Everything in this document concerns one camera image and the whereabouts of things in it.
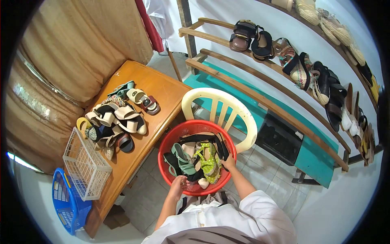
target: blue basket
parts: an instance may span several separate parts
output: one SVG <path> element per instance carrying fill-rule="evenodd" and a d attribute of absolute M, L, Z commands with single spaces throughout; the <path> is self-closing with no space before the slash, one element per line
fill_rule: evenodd
<path fill-rule="evenodd" d="M 91 210 L 92 201 L 83 201 L 71 180 L 65 175 L 63 169 L 54 172 L 52 197 L 58 218 L 71 234 L 85 225 L 85 220 Z"/>

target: beige curtain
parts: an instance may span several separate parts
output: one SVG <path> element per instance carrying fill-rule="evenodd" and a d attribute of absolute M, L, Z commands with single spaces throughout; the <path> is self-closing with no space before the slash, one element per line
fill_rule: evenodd
<path fill-rule="evenodd" d="M 46 173 L 62 167 L 70 132 L 84 110 L 42 84 L 16 58 L 6 92 L 8 146 Z"/>
<path fill-rule="evenodd" d="M 153 55 L 134 0 L 45 0 L 21 41 L 53 85 L 88 102 L 126 59 Z"/>
<path fill-rule="evenodd" d="M 19 49 L 30 69 L 15 58 L 6 95 L 7 142 L 46 173 L 63 165 L 82 107 L 115 70 L 127 59 L 147 64 L 153 55 L 134 0 L 45 0 Z"/>

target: person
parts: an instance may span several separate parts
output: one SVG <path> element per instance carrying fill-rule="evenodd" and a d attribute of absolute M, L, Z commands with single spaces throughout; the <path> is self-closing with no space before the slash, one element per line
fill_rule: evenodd
<path fill-rule="evenodd" d="M 180 175 L 172 182 L 153 234 L 146 237 L 143 244 L 297 243 L 291 220 L 264 191 L 256 190 L 242 175 L 232 155 L 221 162 L 231 173 L 241 199 L 239 206 L 216 201 L 221 199 L 220 195 L 226 195 L 223 192 L 207 196 L 209 201 L 197 201 L 199 205 L 187 204 L 186 209 L 176 215 L 176 205 L 189 186 L 186 177 Z"/>

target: white shirt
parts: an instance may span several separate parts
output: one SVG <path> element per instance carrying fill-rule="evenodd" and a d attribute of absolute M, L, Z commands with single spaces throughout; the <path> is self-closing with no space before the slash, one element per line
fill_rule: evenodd
<path fill-rule="evenodd" d="M 296 244 L 295 228 L 288 216 L 263 191 L 241 200 L 239 210 L 219 202 L 190 205 L 183 213 L 169 216 L 142 244 L 161 244 L 165 237 L 199 227 L 229 226 L 266 244 Z"/>

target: red basket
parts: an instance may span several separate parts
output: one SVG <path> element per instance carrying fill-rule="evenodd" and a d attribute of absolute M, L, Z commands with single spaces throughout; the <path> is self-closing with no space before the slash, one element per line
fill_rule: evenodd
<path fill-rule="evenodd" d="M 171 152 L 171 148 L 174 143 L 179 141 L 179 137 L 184 135 L 191 135 L 201 132 L 213 132 L 215 134 L 221 133 L 224 137 L 225 145 L 230 153 L 233 154 L 233 158 L 237 160 L 237 152 L 232 139 L 229 134 L 220 126 L 206 120 L 189 120 L 175 126 L 163 139 L 160 148 L 158 150 L 158 167 L 164 177 L 164 180 L 171 185 L 175 179 L 173 175 L 169 173 L 169 164 L 164 161 L 164 153 Z M 190 182 L 190 186 L 183 194 L 189 196 L 203 196 L 208 195 L 221 189 L 230 179 L 230 173 L 224 168 L 220 171 L 221 177 L 214 185 L 210 184 L 206 189 L 202 189 L 198 182 Z"/>

